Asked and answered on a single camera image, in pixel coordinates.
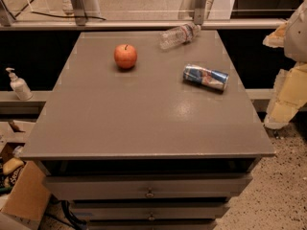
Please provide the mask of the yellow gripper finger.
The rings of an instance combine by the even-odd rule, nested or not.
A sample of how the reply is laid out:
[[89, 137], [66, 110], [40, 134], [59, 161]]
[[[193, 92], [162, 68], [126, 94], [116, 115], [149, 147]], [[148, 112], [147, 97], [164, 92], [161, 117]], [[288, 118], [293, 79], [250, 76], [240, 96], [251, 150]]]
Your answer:
[[289, 71], [281, 69], [277, 74], [264, 126], [270, 129], [286, 126], [306, 104], [307, 64], [297, 62]]
[[283, 48], [286, 29], [287, 23], [280, 25], [274, 32], [264, 38], [263, 44], [271, 48]]

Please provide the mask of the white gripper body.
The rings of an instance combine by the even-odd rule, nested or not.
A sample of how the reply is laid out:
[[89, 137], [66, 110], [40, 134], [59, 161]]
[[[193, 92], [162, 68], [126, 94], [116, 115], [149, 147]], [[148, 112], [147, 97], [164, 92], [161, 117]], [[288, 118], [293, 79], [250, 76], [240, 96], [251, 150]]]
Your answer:
[[288, 20], [284, 54], [297, 62], [307, 62], [307, 0], [305, 0]]

